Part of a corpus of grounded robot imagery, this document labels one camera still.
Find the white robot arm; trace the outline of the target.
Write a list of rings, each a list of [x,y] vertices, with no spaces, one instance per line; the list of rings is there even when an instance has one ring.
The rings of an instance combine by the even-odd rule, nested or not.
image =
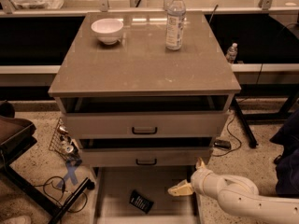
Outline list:
[[[168,190],[172,196],[194,193],[217,201],[227,214],[252,217],[268,224],[299,224],[299,200],[266,197],[249,179],[238,175],[217,175],[201,158],[195,165],[191,181],[186,179]]]

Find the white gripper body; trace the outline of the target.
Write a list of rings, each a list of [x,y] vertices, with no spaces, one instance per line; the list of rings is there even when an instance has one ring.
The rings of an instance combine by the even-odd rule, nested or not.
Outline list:
[[[218,199],[220,191],[227,186],[225,179],[207,168],[196,170],[191,176],[191,184],[197,194]]]

